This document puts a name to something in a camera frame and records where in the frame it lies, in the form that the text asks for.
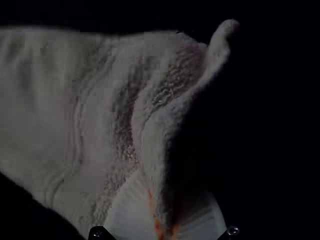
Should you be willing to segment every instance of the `black object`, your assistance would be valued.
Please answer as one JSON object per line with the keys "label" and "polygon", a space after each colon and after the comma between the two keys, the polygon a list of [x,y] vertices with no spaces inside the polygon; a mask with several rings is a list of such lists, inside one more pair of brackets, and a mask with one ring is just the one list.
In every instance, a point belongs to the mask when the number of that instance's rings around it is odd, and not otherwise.
{"label": "black object", "polygon": [[218,240],[240,240],[240,229],[237,226],[229,226]]}
{"label": "black object", "polygon": [[116,240],[103,226],[90,229],[88,240]]}

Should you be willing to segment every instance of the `white towel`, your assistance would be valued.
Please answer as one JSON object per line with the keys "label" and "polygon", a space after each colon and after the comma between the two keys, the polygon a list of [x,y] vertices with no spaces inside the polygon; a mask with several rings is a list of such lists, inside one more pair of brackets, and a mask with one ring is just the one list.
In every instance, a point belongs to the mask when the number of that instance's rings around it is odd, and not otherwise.
{"label": "white towel", "polygon": [[237,25],[223,22],[208,47],[173,31],[1,30],[0,171],[87,238],[140,168],[169,229],[168,151]]}

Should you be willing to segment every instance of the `metal screw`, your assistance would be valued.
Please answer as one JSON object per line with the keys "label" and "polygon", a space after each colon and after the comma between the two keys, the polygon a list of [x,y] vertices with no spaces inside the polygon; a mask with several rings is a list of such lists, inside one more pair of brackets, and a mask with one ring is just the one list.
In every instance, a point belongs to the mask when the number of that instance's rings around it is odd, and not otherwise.
{"label": "metal screw", "polygon": [[240,232],[239,228],[237,226],[229,226],[226,230],[226,233],[229,235],[229,236],[236,236],[238,235]]}

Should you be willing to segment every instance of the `fabric texture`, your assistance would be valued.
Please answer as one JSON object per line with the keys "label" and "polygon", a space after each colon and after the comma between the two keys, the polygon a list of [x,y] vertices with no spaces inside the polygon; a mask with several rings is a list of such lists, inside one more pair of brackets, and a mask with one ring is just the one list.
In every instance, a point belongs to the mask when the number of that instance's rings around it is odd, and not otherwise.
{"label": "fabric texture", "polygon": [[156,217],[173,224],[170,151],[192,103],[228,60],[224,21],[209,46],[176,32],[117,37],[0,31],[0,171],[87,238],[141,169]]}

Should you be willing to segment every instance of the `towel fold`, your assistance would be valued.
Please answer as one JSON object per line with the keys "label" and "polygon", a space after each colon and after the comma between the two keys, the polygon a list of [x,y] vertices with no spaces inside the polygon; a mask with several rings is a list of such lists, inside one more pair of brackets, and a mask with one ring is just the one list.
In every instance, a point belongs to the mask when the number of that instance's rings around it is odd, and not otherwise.
{"label": "towel fold", "polygon": [[224,21],[209,46],[173,31],[1,30],[0,171],[87,238],[140,169],[167,233],[198,160],[171,184],[173,139],[228,60],[237,25]]}

